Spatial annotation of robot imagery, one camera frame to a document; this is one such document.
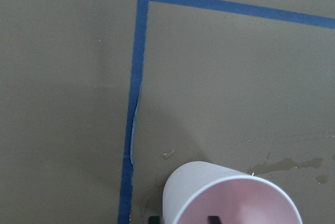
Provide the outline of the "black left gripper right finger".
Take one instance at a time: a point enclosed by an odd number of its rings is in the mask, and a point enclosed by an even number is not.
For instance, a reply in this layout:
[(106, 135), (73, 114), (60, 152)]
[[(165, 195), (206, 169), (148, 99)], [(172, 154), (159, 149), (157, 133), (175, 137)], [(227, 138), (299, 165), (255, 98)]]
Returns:
[(208, 216), (207, 221), (209, 224), (221, 224), (219, 216)]

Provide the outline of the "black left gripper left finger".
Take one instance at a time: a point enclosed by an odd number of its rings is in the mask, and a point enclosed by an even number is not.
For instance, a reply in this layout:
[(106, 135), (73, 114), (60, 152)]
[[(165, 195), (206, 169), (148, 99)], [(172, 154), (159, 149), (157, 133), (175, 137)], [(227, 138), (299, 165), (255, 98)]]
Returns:
[(160, 216), (150, 216), (148, 218), (148, 224), (160, 224)]

